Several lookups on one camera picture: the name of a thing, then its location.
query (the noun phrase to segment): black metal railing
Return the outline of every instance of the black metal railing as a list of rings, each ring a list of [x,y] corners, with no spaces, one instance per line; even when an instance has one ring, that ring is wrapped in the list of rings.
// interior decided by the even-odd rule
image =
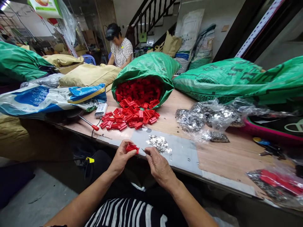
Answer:
[[[157,8],[157,0],[144,0],[143,3],[140,5],[138,11],[136,12],[135,16],[131,20],[128,26],[131,26],[135,29],[135,47],[139,44],[139,29],[140,33],[143,32],[142,28],[142,18],[144,17],[144,33],[148,33],[157,23],[158,21],[165,15],[168,15],[169,8],[174,4],[176,0],[163,0],[164,6],[162,9],[162,0],[158,0],[158,14],[156,15],[156,8]]]

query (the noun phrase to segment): blue stool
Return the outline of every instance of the blue stool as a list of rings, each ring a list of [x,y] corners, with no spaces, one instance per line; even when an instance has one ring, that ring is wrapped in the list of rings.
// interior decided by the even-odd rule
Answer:
[[[96,65],[96,61],[95,61],[93,56],[91,56],[91,55],[82,55],[82,57],[84,58],[85,63],[87,63],[87,64],[92,63],[92,64]]]

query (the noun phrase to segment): hair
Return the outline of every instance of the hair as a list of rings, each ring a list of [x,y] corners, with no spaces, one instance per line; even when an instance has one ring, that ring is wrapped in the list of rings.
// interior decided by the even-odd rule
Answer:
[[[3,37],[5,40],[7,40],[7,39],[9,38],[8,35],[4,35],[4,34],[2,34],[2,37]]]
[[[110,25],[108,25],[107,29],[114,30],[116,32],[117,38],[119,38],[119,34],[120,34],[120,36],[122,36],[121,28],[116,23],[111,23]]]

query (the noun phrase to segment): black and white striped clothing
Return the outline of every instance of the black and white striped clothing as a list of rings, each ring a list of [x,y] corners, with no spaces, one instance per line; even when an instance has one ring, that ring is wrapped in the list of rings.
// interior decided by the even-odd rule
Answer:
[[[153,206],[137,199],[107,200],[89,219],[85,227],[166,226],[167,217]]]

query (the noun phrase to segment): pile of silver metal parts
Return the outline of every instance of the pile of silver metal parts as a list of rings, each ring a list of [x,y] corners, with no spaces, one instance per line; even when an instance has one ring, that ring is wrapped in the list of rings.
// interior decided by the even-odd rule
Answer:
[[[262,116],[265,118],[282,118],[293,116],[293,113],[276,112],[267,107],[256,107],[245,99],[234,99],[228,105],[219,104],[219,100],[196,102],[191,109],[178,109],[176,120],[182,130],[198,142],[223,142],[229,139],[224,131],[228,127],[243,127],[243,118],[247,116]],[[207,125],[214,130],[205,129]]]

